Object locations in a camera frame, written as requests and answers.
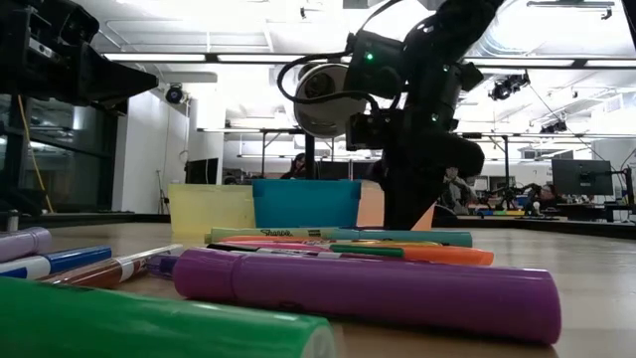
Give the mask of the large black monitor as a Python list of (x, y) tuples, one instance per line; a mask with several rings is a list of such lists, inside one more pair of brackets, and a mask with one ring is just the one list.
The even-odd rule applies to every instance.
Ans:
[(613, 194), (612, 168), (609, 161), (553, 159), (553, 184), (564, 195)]

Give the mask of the fat lavender highlighter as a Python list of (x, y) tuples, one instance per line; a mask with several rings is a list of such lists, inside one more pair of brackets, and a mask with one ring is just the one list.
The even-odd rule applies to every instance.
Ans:
[(0, 233), (0, 263), (43, 253), (51, 243), (51, 233), (41, 227)]

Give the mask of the small black monitor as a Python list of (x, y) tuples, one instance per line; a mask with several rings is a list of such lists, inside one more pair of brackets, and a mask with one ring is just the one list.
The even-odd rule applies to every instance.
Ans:
[(218, 158), (188, 161), (185, 166), (187, 184), (216, 185)]

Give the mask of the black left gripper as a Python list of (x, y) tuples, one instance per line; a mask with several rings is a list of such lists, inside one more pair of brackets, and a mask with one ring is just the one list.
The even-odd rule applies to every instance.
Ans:
[(108, 60), (91, 42), (66, 43), (58, 3), (0, 0), (0, 93), (114, 104), (158, 86), (156, 76)]

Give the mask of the yellow plastic bin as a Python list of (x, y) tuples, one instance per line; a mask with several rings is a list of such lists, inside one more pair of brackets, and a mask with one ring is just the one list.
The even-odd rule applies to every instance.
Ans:
[(171, 229), (177, 235), (202, 236), (213, 227), (255, 227), (250, 186), (170, 184), (168, 199)]

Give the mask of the fat teal highlighter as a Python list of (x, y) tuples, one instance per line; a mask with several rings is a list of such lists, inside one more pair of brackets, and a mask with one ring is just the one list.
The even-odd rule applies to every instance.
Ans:
[(445, 246), (473, 247), (469, 232), (457, 231), (388, 231), (336, 229), (327, 235), (329, 240), (375, 240), (400, 242), (433, 242)]

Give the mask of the brown dry-erase marker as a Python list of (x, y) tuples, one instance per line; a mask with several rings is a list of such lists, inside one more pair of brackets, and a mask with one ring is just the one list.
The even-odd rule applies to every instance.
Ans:
[(43, 278), (38, 278), (37, 282), (114, 288), (120, 283), (147, 274), (149, 272), (148, 265), (153, 258), (162, 255), (178, 256), (183, 252), (183, 245), (169, 245), (129, 256), (104, 260), (61, 273), (50, 274)]

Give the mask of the black background workstation frame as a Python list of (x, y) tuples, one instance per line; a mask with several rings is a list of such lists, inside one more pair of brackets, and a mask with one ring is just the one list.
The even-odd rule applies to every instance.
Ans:
[(500, 133), (483, 133), (483, 132), (462, 132), (460, 134), (462, 138), (477, 140), (488, 138), (495, 147), (499, 148), (504, 153), (504, 169), (505, 169), (505, 184), (502, 188), (496, 189), (490, 192), (490, 195), (500, 194), (502, 200), (500, 204), (506, 204), (506, 209), (511, 210), (512, 204), (509, 201), (511, 193), (511, 175), (510, 175), (510, 150), (509, 150), (509, 136), (507, 134)]
[[(210, 133), (239, 133), (239, 134), (260, 134), (261, 135), (261, 153), (260, 153), (260, 171), (261, 176), (265, 173), (265, 155), (267, 146), (273, 142), (275, 139), (279, 137), (280, 134), (288, 134), (288, 135), (296, 135), (296, 134), (304, 134), (304, 131), (300, 128), (198, 128), (198, 132), (210, 132)], [(269, 133), (274, 133), (275, 136), (267, 141), (267, 135)]]

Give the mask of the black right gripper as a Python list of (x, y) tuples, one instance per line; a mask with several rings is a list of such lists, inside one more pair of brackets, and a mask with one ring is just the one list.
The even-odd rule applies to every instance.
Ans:
[(395, 110), (381, 162), (384, 228), (406, 231), (445, 189), (444, 171), (475, 176), (484, 166), (478, 144), (456, 134), (455, 109), (463, 90), (483, 80), (472, 63), (403, 65), (398, 72), (403, 108)]

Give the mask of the fat purple highlighter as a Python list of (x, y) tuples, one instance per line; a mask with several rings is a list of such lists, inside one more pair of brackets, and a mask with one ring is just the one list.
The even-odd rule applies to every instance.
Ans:
[(244, 254), (192, 248), (176, 290), (206, 301), (555, 344), (560, 302), (543, 269)]

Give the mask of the pale yellow Sharpie highlighter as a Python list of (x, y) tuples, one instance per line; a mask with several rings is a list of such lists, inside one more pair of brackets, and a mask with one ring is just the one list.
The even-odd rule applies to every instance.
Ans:
[(231, 229), (212, 227), (208, 234), (204, 234), (204, 243), (216, 243), (231, 237), (257, 237), (258, 239), (269, 237), (327, 239), (335, 231), (335, 228)]

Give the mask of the orange plastic bin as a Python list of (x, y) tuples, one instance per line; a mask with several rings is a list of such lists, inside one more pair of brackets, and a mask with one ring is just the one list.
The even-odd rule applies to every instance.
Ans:
[[(382, 229), (384, 227), (384, 206), (385, 195), (381, 186), (372, 181), (362, 180), (357, 226)], [(410, 230), (430, 231), (434, 212), (435, 206), (431, 205)]]

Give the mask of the black partition panels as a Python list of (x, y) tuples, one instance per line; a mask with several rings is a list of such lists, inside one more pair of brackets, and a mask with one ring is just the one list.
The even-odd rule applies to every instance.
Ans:
[(330, 162), (317, 164), (318, 178), (323, 180), (380, 181), (385, 174), (381, 160), (375, 162)]

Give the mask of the thin yellow pole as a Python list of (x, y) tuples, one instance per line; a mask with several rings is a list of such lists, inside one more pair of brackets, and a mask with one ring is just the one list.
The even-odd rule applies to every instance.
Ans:
[(52, 214), (54, 213), (54, 207), (52, 205), (48, 190), (44, 184), (44, 180), (40, 171), (40, 167), (38, 165), (37, 162), (37, 158), (36, 158), (36, 154), (35, 154), (35, 150), (33, 148), (32, 145), (32, 140), (31, 140), (31, 135), (30, 135), (30, 121), (27, 119), (26, 116), (26, 106), (25, 106), (25, 101), (23, 100), (21, 95), (18, 95), (18, 105), (19, 105), (19, 110), (20, 110), (20, 117), (23, 123), (23, 130), (24, 130), (24, 136), (27, 140), (27, 147), (28, 147), (28, 151), (31, 153), (31, 159), (32, 159), (32, 163), (33, 163), (33, 167), (36, 173), (36, 177), (38, 179), (38, 183), (40, 186), (40, 189), (42, 190), (42, 192), (44, 193), (45, 196), (45, 202), (46, 202), (46, 213), (48, 214)]

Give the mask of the long ceiling light bar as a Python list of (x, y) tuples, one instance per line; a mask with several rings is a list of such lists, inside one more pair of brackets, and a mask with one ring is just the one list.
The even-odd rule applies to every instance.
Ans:
[[(151, 64), (250, 64), (281, 65), (301, 58), (285, 54), (213, 54), (213, 53), (104, 53), (107, 59), (119, 63)], [(487, 58), (467, 57), (466, 62), (483, 69), (522, 70), (636, 70), (636, 58)]]

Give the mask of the person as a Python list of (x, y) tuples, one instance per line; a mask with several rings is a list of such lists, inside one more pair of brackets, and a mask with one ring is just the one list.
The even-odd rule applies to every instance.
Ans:
[(469, 205), (478, 201), (474, 190), (459, 176), (459, 170), (447, 168), (444, 175), (445, 189), (440, 196), (440, 205), (456, 215), (468, 215)]
[(558, 204), (564, 204), (565, 198), (557, 192), (554, 184), (546, 184), (541, 189), (538, 201), (540, 203), (540, 209), (546, 210), (548, 208), (555, 209)]
[(281, 179), (298, 179), (306, 177), (305, 154), (299, 153), (292, 160), (290, 169), (281, 176)]

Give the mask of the teal plastic bin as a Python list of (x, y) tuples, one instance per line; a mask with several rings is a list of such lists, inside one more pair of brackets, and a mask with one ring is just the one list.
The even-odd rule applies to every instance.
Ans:
[(357, 223), (360, 181), (258, 179), (252, 182), (258, 228), (342, 228)]

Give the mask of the green dry-erase marker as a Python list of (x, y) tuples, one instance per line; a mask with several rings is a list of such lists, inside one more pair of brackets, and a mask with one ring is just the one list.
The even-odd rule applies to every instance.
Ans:
[(330, 245), (329, 249), (334, 253), (340, 253), (340, 254), (373, 255), (373, 256), (399, 258), (399, 259), (402, 259), (404, 257), (403, 249), (392, 248), (392, 247), (336, 244), (336, 245)]

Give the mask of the fat green highlighter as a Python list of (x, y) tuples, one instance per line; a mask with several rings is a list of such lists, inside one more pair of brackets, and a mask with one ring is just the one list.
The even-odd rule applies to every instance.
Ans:
[(0, 358), (337, 358), (323, 317), (0, 277)]

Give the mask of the black aluminium table frame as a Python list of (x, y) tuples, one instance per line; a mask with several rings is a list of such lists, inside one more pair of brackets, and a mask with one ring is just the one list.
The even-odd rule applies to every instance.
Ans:
[[(168, 215), (134, 213), (79, 213), (55, 214), (41, 217), (21, 216), (19, 228), (40, 226), (44, 228), (62, 228), (106, 224), (152, 223), (170, 224)], [(581, 221), (549, 221), (534, 219), (515, 219), (504, 217), (468, 217), (466, 219), (433, 219), (434, 229), (510, 229), (550, 232), (580, 236), (636, 241), (636, 225), (620, 223), (593, 223)]]

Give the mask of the blue dry-erase marker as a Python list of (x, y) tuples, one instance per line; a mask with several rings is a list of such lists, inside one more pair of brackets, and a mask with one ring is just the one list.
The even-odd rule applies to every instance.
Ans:
[(79, 248), (35, 255), (0, 264), (0, 276), (39, 279), (110, 259), (109, 246)]

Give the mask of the markers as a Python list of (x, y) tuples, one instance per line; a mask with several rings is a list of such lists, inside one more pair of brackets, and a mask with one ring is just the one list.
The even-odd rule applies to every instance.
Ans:
[(256, 254), (273, 254), (273, 255), (288, 255), (288, 256), (304, 256), (304, 257), (314, 257), (314, 258), (322, 258), (322, 259), (340, 259), (343, 258), (344, 254), (334, 253), (334, 252), (312, 252), (312, 251), (296, 251), (296, 250), (276, 250), (276, 249), (267, 249), (267, 248), (251, 248), (251, 247), (240, 247), (240, 246), (232, 246), (232, 245), (224, 245), (224, 244), (208, 244), (208, 249), (226, 251), (226, 252), (243, 252), (243, 253), (256, 253)]

